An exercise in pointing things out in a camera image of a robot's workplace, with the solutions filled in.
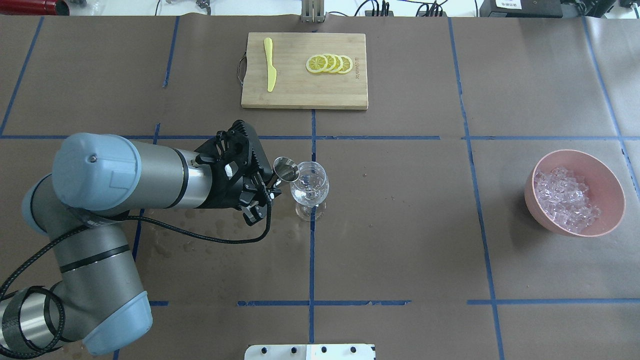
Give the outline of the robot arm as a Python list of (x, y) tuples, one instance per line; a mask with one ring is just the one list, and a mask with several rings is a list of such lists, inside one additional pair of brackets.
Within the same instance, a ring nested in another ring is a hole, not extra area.
[(77, 341), (100, 356), (143, 337), (153, 315), (122, 223), (200, 235), (131, 211), (232, 208), (253, 226), (271, 218), (273, 177), (258, 137), (233, 129), (194, 151), (114, 134), (68, 137), (22, 202), (25, 221), (49, 242), (2, 284), (1, 358)]

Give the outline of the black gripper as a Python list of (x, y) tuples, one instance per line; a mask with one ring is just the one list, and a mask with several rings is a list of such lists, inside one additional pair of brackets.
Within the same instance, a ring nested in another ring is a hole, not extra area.
[(268, 183), (274, 172), (269, 165), (250, 166), (246, 152), (225, 152), (222, 155), (201, 152), (199, 164), (211, 170), (211, 186), (205, 200), (199, 206), (203, 209), (234, 208), (242, 210), (244, 222), (252, 227), (262, 220), (270, 227), (272, 221), (272, 200), (254, 200), (255, 194), (267, 196)]

